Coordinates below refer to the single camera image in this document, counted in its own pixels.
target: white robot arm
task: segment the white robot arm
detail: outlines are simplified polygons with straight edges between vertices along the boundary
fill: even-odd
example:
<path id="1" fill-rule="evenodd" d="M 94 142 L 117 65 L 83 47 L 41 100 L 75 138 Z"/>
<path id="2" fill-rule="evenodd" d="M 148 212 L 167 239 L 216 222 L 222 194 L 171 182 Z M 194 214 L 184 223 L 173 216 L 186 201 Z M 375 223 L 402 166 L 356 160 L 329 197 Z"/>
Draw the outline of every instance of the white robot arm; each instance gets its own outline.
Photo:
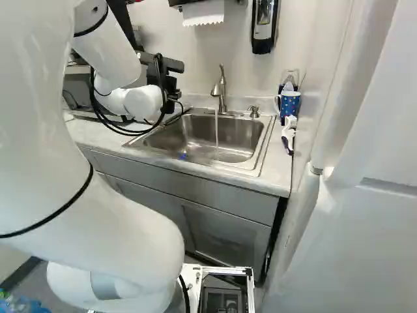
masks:
<path id="1" fill-rule="evenodd" d="M 50 261 L 48 282 L 66 302 L 100 312 L 161 313 L 182 267 L 180 231 L 98 176 L 59 105 L 72 43 L 97 70 L 98 92 L 118 97 L 101 99 L 105 106 L 135 116 L 160 107 L 157 87 L 114 91 L 138 77 L 140 64 L 104 4 L 21 0 L 0 10 L 0 243 Z M 107 14 L 99 23 L 82 18 L 102 8 Z"/>
<path id="2" fill-rule="evenodd" d="M 96 69 L 94 96 L 117 115 L 148 119 L 162 106 L 158 86 L 122 89 L 141 75 L 141 63 L 105 0 L 86 0 L 74 10 L 72 47 Z"/>

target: gray countertop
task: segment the gray countertop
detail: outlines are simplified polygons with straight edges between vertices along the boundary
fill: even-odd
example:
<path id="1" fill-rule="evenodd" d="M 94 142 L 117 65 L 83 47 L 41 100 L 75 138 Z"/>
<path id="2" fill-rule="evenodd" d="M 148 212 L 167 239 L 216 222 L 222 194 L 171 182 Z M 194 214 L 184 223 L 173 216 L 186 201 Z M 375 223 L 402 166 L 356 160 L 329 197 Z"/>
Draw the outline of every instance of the gray countertop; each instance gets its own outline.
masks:
<path id="1" fill-rule="evenodd" d="M 187 101 L 187 103 L 191 102 L 193 106 L 213 107 L 216 105 L 216 102 L 213 102 L 213 99 L 209 98 L 197 96 L 188 96 L 185 98 L 186 100 L 183 101 Z M 243 106 L 247 108 L 247 104 L 257 104 L 260 105 L 262 112 L 271 113 L 270 108 L 271 105 L 273 105 L 273 100 L 269 98 L 243 98 L 243 100 L 240 99 L 238 103 L 239 105 L 233 105 L 232 101 L 229 105 L 229 109 L 238 110 L 242 109 Z M 221 183 L 264 192 L 274 196 L 289 197 L 292 160 L 283 148 L 281 142 L 282 126 L 278 120 L 275 122 L 272 130 L 261 174 L 258 177 L 250 177 L 231 171 L 220 171 L 219 169 L 211 168 L 209 166 L 176 160 L 166 156 L 152 155 L 148 151 L 122 147 L 123 144 L 132 138 L 110 131 L 100 122 L 71 118 L 71 116 L 68 116 L 67 114 L 65 119 L 72 138 L 80 147 L 161 168 L 168 168 L 170 170 L 211 179 L 213 181 L 219 181 Z M 149 128 L 149 126 L 132 123 L 126 128 L 130 130 L 144 130 Z"/>

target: running water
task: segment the running water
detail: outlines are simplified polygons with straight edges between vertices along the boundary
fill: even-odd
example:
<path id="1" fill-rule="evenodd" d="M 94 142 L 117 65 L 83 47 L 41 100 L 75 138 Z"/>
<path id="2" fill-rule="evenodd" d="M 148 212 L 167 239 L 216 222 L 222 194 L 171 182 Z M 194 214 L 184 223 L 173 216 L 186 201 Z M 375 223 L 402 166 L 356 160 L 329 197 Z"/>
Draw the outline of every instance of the running water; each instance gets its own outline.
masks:
<path id="1" fill-rule="evenodd" d="M 217 155 L 218 155 L 218 150 L 219 150 L 219 124 L 218 124 L 218 109 L 215 108 L 214 109 L 214 118 L 216 119 L 216 154 L 215 154 L 215 159 L 217 159 Z"/>

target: sink basin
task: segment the sink basin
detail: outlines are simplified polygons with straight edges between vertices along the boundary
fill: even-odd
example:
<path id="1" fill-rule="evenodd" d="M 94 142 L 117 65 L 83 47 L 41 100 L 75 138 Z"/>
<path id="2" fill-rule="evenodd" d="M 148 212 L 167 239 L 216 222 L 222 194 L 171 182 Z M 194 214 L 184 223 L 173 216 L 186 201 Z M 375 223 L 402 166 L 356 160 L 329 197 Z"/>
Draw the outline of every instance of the sink basin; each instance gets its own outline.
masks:
<path id="1" fill-rule="evenodd" d="M 271 120 L 269 115 L 257 119 L 219 115 L 216 141 L 216 117 L 212 111 L 191 109 L 178 121 L 124 146 L 227 170 L 251 171 L 257 166 Z"/>

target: polka dot cup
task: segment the polka dot cup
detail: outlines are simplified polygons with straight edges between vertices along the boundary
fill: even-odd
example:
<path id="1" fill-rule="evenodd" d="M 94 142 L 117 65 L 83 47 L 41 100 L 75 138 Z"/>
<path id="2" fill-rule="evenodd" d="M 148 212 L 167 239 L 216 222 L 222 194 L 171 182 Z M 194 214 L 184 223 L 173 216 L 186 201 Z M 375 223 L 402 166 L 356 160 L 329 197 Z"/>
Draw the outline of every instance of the polka dot cup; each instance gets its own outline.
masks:
<path id="1" fill-rule="evenodd" d="M 281 118 L 289 115 L 297 116 L 298 107 L 300 105 L 300 96 L 301 93 L 298 91 L 283 91 L 282 94 L 280 94 Z"/>

